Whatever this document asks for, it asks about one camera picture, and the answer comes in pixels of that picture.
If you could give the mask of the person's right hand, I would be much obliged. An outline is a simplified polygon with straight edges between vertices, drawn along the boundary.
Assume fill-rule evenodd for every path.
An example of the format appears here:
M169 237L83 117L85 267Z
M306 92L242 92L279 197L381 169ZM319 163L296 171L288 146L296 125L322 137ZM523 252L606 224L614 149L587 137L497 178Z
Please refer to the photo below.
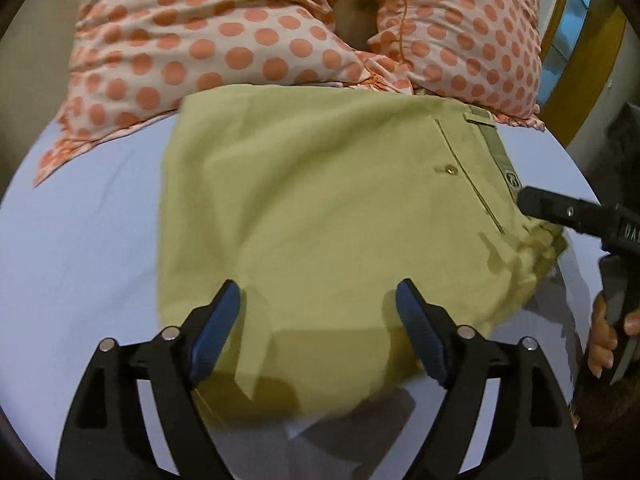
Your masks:
M614 364L614 350L618 338L614 327L606 322L608 304L603 292L599 292L594 300L591 313L591 327L588 338L587 365L591 374L600 378L604 370L610 370ZM630 312L624 323L625 333L630 338L639 338L639 308Z

